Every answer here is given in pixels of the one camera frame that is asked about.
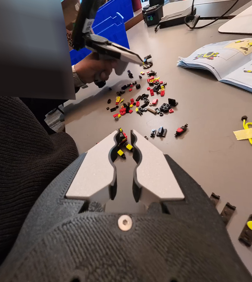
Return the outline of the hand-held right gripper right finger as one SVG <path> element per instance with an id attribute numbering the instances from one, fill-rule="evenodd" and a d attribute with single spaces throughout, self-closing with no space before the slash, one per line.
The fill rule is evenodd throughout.
<path id="1" fill-rule="evenodd" d="M 149 207 L 152 203 L 185 199 L 163 152 L 132 129 L 131 145 L 136 163 L 132 193 L 136 203 Z"/>

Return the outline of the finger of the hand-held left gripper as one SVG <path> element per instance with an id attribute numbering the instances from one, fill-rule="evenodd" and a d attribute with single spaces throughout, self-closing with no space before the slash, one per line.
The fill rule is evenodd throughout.
<path id="1" fill-rule="evenodd" d="M 119 55 L 116 51 L 112 50 L 111 45 L 94 45 L 91 47 L 91 51 L 98 53 L 99 55 L 103 55 L 105 57 L 110 57 L 112 59 L 118 59 Z M 133 62 L 138 65 L 144 65 L 143 62 Z"/>
<path id="2" fill-rule="evenodd" d="M 116 51 L 119 55 L 119 60 L 123 62 L 144 62 L 137 53 L 131 51 L 128 48 L 125 48 L 119 44 L 111 42 L 112 50 Z"/>

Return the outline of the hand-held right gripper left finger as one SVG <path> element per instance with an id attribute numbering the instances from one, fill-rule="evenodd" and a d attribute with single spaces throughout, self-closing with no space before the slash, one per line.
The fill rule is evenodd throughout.
<path id="1" fill-rule="evenodd" d="M 117 169 L 120 130 L 117 129 L 89 149 L 65 197 L 70 200 L 98 202 L 104 206 L 117 194 Z"/>

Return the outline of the black round lego stand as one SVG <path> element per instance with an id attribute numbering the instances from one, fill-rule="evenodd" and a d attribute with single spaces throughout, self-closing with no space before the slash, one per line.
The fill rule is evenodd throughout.
<path id="1" fill-rule="evenodd" d="M 152 62 L 152 55 L 149 54 L 147 56 L 144 57 L 144 61 L 143 61 L 143 69 L 149 69 L 150 67 L 152 67 L 153 62 Z"/>

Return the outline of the yellow black red lego model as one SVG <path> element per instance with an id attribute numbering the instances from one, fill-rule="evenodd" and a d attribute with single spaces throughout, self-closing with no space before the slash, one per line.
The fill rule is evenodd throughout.
<path id="1" fill-rule="evenodd" d="M 123 152 L 122 148 L 127 149 L 129 152 L 132 152 L 134 147 L 130 143 L 128 143 L 128 137 L 122 128 L 118 129 L 118 133 L 119 134 L 117 136 L 117 148 L 118 148 L 117 154 L 121 158 L 126 159 L 126 155 Z"/>

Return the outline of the pile of lego pieces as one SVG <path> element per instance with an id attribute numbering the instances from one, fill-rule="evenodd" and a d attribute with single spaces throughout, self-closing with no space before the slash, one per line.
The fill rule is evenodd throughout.
<path id="1" fill-rule="evenodd" d="M 179 103 L 174 98 L 165 98 L 167 83 L 155 71 L 141 71 L 136 77 L 138 80 L 130 70 L 127 74 L 130 80 L 119 86 L 115 96 L 107 100 L 106 110 L 116 121 L 133 112 L 140 116 L 146 112 L 158 116 L 174 112 Z"/>

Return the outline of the red black lego clip piece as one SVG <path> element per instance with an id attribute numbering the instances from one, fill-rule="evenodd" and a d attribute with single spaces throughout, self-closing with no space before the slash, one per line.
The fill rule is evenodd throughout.
<path id="1" fill-rule="evenodd" d="M 187 128 L 188 128 L 188 124 L 185 124 L 184 126 L 177 128 L 176 133 L 174 134 L 175 138 L 184 134 L 184 132 L 187 131 Z"/>

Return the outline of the lego instruction booklet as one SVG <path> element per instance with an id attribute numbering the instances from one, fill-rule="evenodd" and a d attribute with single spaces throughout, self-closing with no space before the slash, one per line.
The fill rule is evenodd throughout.
<path id="1" fill-rule="evenodd" d="M 205 45 L 186 58 L 179 57 L 177 66 L 208 70 L 219 82 L 252 93 L 252 38 Z"/>

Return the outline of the person's left hand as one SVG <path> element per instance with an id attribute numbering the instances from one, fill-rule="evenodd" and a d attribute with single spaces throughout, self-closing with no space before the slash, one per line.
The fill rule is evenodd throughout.
<path id="1" fill-rule="evenodd" d="M 99 59 L 99 54 L 92 52 L 75 65 L 75 70 L 85 84 L 90 84 L 95 82 L 97 74 L 99 81 L 107 81 L 116 66 L 116 60 Z"/>

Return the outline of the blue plastic bin white label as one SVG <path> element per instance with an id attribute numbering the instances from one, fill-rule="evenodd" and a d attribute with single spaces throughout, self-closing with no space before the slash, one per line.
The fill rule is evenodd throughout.
<path id="1" fill-rule="evenodd" d="M 124 17 L 120 13 L 117 12 L 115 17 L 108 17 L 98 25 L 92 26 L 92 28 L 95 34 L 105 37 L 116 44 L 129 48 Z M 69 52 L 71 64 L 75 65 L 90 53 L 91 51 L 87 48 L 82 48 L 78 51 L 71 50 Z"/>

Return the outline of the black box teal light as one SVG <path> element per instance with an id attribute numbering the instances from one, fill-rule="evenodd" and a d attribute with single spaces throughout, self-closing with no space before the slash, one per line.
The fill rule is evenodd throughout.
<path id="1" fill-rule="evenodd" d="M 163 18 L 163 5 L 145 6 L 142 14 L 147 26 L 157 25 Z"/>

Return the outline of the black power adapter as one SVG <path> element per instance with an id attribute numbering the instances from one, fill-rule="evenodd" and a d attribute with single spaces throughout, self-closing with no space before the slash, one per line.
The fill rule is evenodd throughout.
<path id="1" fill-rule="evenodd" d="M 163 29 L 171 26 L 181 25 L 184 24 L 186 16 L 192 15 L 192 17 L 194 17 L 195 14 L 196 14 L 196 8 L 194 7 L 193 12 L 191 12 L 191 7 L 189 7 L 184 11 L 176 12 L 163 17 L 156 27 Z"/>

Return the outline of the black knit sweater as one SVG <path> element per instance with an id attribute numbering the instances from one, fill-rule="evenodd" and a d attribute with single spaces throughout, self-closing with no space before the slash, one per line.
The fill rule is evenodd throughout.
<path id="1" fill-rule="evenodd" d="M 78 156 L 70 135 L 49 135 L 18 97 L 0 96 L 0 265 L 40 194 Z"/>

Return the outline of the yellow tape strip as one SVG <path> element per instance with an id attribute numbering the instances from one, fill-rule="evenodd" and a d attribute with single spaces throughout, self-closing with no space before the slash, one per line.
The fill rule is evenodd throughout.
<path id="1" fill-rule="evenodd" d="M 237 140 L 252 139 L 252 128 L 233 132 Z"/>

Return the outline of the silver monitor stand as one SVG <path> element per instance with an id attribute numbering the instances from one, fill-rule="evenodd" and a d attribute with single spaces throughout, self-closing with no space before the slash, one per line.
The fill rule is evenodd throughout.
<path id="1" fill-rule="evenodd" d="M 252 5 L 220 26 L 218 32 L 252 34 Z"/>

